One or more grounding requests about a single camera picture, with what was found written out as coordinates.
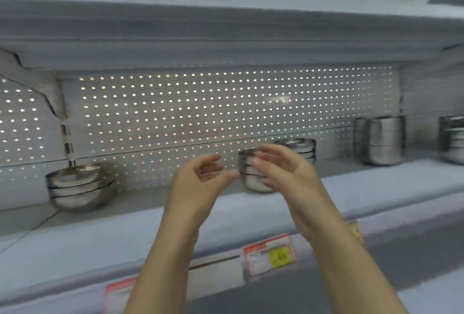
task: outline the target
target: right hand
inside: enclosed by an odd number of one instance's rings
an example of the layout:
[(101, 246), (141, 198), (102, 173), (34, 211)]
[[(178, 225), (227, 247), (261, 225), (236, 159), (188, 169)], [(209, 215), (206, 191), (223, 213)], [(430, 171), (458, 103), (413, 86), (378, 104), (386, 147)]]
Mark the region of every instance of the right hand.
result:
[(265, 144), (258, 150), (253, 165), (268, 177), (263, 183), (283, 195), (295, 226), (308, 241), (318, 230), (342, 221), (312, 164), (282, 145)]

